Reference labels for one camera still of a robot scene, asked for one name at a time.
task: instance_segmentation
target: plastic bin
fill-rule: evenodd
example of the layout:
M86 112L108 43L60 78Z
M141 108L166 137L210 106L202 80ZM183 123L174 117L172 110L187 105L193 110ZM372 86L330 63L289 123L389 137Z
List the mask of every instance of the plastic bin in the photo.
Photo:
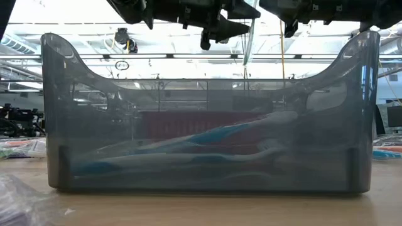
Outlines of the plastic bin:
M300 80L101 77L41 38L49 184L63 190L362 193L379 35Z

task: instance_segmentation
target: yellow cable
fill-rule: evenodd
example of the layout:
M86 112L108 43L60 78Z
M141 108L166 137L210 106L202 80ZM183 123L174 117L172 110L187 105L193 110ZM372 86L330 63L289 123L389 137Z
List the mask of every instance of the yellow cable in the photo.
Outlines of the yellow cable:
M384 73L384 68L383 68L383 65L381 64L381 60L379 60L378 62L379 62L379 66L382 68L383 73ZM394 91L394 89L392 88L392 86L391 86L391 84L390 84L390 82L388 80L388 75L385 76L385 79L387 80L389 88L391 89L392 93L394 94L396 100L399 102L399 105L402 106L402 102L399 100L398 96L396 95L396 92Z
M283 46L283 31L282 31L282 21L279 20L280 27L281 27L281 51L282 51L282 78L283 78L283 88L286 86L285 82L285 47Z

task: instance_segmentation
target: table surface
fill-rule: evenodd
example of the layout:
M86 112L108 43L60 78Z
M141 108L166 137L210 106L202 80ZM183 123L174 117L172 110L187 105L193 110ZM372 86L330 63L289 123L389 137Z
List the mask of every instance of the table surface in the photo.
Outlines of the table surface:
M47 183L45 159L0 161L0 171L54 195L65 225L402 225L402 161L375 161L360 196L76 195Z

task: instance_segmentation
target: ceiling light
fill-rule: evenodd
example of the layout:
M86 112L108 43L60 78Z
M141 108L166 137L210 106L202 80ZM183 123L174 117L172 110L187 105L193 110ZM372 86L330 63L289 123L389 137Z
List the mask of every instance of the ceiling light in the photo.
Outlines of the ceiling light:
M19 60L19 59L30 59L30 60L37 60L40 59L40 55L0 55L0 59L12 59L12 60Z
M99 90L76 90L76 91L82 93L100 92Z
M150 58L166 58L166 54L117 54L110 55L111 58L115 59L150 59Z
M302 55L303 59L335 59L338 55Z
M284 59L291 59L294 58L294 55L283 55ZM277 59L277 58L282 58L282 55L277 54L277 55L267 55L267 54L254 54L251 55L251 58L253 59Z
M74 101L77 101L77 102L88 102L89 100L74 98Z
M381 59L395 59L395 58L402 58L402 55L380 55Z
M8 92L40 92L40 90L7 90Z
M35 89L43 89L43 84L38 82L16 82L18 85L24 85Z
M85 55L80 55L81 59L103 59L103 55L100 54L85 54Z
M193 59L193 58L204 58L204 59L209 59L209 58L230 58L230 54L174 54L174 58L187 58L187 59Z

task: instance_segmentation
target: black mechanical part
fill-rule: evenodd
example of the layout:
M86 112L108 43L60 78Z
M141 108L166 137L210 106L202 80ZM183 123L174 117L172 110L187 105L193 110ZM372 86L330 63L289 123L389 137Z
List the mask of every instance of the black mechanical part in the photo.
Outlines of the black mechanical part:
M0 40L6 31L8 20L10 19L11 12L13 11L16 0L1 0L0 1Z
M297 22L357 21L363 32L373 25L386 29L402 19L400 0L260 0L259 5L285 22L287 38L295 34Z
M0 134L9 137L37 137L46 135L39 126L43 113L38 109L26 110L5 104L0 109Z
M221 11L228 12L229 19L255 19L260 13L243 0L107 0L116 12L129 24L144 21L153 29L153 20L160 19L187 26L203 28L201 47L209 50L209 40L216 43L237 35L246 34L249 26L228 21Z
M124 45L123 50L129 50L129 53L138 53L137 43L130 38L127 28L119 28L114 36L114 40L120 45Z
M220 44L228 44L229 43L229 39L225 39L219 42Z

